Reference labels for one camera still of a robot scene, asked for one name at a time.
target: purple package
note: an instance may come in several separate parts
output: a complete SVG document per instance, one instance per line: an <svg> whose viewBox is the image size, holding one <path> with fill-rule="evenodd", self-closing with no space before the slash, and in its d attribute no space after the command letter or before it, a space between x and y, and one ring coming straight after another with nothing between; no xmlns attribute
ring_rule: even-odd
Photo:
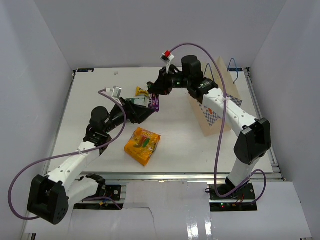
<svg viewBox="0 0 320 240"><path fill-rule="evenodd" d="M151 93L149 94L149 105L148 108L153 109L156 112L159 112L159 95Z"/></svg>

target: orange snack bag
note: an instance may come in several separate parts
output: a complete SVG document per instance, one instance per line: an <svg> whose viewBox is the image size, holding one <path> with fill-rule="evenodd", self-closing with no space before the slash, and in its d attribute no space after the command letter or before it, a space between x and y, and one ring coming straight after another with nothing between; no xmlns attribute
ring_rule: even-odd
<svg viewBox="0 0 320 240"><path fill-rule="evenodd" d="M140 164L146 166L159 141L160 135L138 127L125 145L124 151Z"/></svg>

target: snack package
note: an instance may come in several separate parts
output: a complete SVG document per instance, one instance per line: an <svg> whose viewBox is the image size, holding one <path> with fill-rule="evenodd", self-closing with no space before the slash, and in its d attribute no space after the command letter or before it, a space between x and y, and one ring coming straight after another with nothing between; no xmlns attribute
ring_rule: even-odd
<svg viewBox="0 0 320 240"><path fill-rule="evenodd" d="M141 87L136 87L135 89L135 96L138 97L138 96L145 96L146 98L149 97L149 93L147 90L144 90L142 89Z"/></svg>
<svg viewBox="0 0 320 240"><path fill-rule="evenodd" d="M158 94L149 94L149 109L153 109L156 112L159 112L159 95Z"/></svg>
<svg viewBox="0 0 320 240"><path fill-rule="evenodd" d="M149 104L149 100L146 99L144 96L136 96L133 98L127 98L126 100L129 100L131 103L135 105L145 106L147 107Z"/></svg>
<svg viewBox="0 0 320 240"><path fill-rule="evenodd" d="M156 112L159 112L159 95L154 93L148 93L147 90L142 89L141 87L137 86L135 89L135 96L145 96L149 99L148 108L153 109Z"/></svg>
<svg viewBox="0 0 320 240"><path fill-rule="evenodd" d="M124 151L140 164L146 166L159 141L160 135L138 127L125 145Z"/></svg>

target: yellow snack wrapper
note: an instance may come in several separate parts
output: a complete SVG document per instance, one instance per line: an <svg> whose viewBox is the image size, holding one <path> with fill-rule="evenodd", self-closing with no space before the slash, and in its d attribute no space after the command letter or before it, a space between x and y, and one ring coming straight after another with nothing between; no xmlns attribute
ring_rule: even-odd
<svg viewBox="0 0 320 240"><path fill-rule="evenodd" d="M138 127L125 145L124 151L140 164L146 166L159 141L160 135Z"/></svg>
<svg viewBox="0 0 320 240"><path fill-rule="evenodd" d="M135 96L145 96L147 98L149 98L149 93L147 90L142 89L141 87L136 87L135 89Z"/></svg>

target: white wall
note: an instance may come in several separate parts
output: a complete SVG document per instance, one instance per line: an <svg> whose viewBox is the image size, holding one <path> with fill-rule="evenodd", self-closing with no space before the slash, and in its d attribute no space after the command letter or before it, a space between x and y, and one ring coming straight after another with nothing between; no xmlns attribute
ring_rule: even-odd
<svg viewBox="0 0 320 240"><path fill-rule="evenodd" d="M0 0L0 33L0 239L16 240L23 221L9 209L8 188L19 170L52 150L72 72L33 0ZM21 215L42 168L13 189Z"/></svg>
<svg viewBox="0 0 320 240"><path fill-rule="evenodd" d="M320 239L320 1L288 0L252 65L280 169Z"/></svg>
<svg viewBox="0 0 320 240"><path fill-rule="evenodd" d="M286 0L35 0L65 59L79 67L156 67L193 42L251 66ZM187 46L183 55L199 50Z"/></svg>

